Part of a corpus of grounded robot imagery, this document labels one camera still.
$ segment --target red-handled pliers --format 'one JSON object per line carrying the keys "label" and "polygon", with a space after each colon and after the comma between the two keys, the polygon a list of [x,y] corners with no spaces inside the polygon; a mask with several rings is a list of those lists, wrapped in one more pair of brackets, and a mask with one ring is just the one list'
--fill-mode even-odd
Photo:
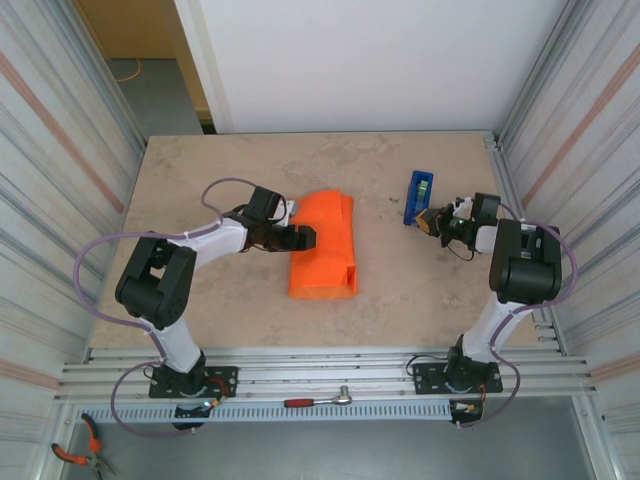
{"label": "red-handled pliers", "polygon": [[93,418],[86,413],[83,413],[80,418],[82,418],[87,424],[87,427],[89,427],[89,451],[91,453],[87,456],[69,455],[57,443],[51,444],[51,450],[53,450],[56,457],[64,462],[75,463],[76,465],[81,465],[83,467],[87,465],[90,466],[93,471],[93,475],[98,480],[102,480],[100,467],[105,467],[112,475],[117,475],[116,472],[113,471],[113,468],[98,456],[98,453],[102,450],[102,443],[100,443],[100,440],[98,439],[98,428],[96,427],[96,423],[93,421]]}

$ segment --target blue tool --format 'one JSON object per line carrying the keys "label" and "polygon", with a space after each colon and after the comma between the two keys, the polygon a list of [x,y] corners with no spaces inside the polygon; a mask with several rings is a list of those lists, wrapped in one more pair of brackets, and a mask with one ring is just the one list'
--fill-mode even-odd
{"label": "blue tool", "polygon": [[404,207],[405,225],[417,225],[416,216],[429,207],[431,199],[431,187],[433,186],[433,173],[414,170],[409,183],[407,204]]}

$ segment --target table surface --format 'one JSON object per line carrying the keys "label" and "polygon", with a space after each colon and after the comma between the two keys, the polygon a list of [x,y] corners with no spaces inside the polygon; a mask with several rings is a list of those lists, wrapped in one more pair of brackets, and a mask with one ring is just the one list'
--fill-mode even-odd
{"label": "table surface", "polygon": [[[446,346],[473,325],[488,295],[491,259],[463,262],[439,241],[402,224],[413,170],[432,172],[432,206],[496,191],[481,134],[296,134],[152,137],[124,231],[184,232],[213,220],[202,190],[222,177],[252,180],[284,196],[339,188],[351,195],[358,295],[347,300],[287,296],[288,253],[255,249],[198,270],[187,323],[202,347]],[[223,211],[246,203],[251,188],[215,187]],[[113,292],[135,240],[120,242],[103,310],[129,318]],[[461,245],[457,251],[468,252]],[[511,344],[534,344],[525,320]],[[137,329],[98,322],[93,346],[148,346]]]}

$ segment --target orange foam block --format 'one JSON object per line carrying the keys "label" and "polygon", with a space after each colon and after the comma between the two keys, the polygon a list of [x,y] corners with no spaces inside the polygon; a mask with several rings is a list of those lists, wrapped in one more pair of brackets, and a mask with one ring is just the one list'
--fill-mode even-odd
{"label": "orange foam block", "polygon": [[358,293],[353,248],[353,198],[325,190],[298,200],[296,225],[316,231],[316,246],[291,253],[289,296],[308,299],[350,298]]}

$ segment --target red handle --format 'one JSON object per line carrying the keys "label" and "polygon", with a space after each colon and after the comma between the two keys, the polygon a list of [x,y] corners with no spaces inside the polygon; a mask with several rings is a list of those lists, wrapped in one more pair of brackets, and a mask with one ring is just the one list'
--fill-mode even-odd
{"label": "red handle", "polygon": [[285,400],[284,406],[286,408],[313,407],[313,398],[296,398],[294,400]]}
{"label": "red handle", "polygon": [[58,457],[63,462],[75,463],[76,465],[82,465],[82,466],[86,465],[89,462],[89,459],[87,459],[87,457],[81,457],[78,455],[69,455],[57,443],[51,444],[51,450],[53,450],[53,453],[55,454],[55,456]]}
{"label": "red handle", "polygon": [[83,413],[80,417],[84,420],[84,423],[89,427],[89,451],[93,453],[98,453],[102,449],[102,443],[98,440],[98,427],[96,427],[96,423],[86,413]]}

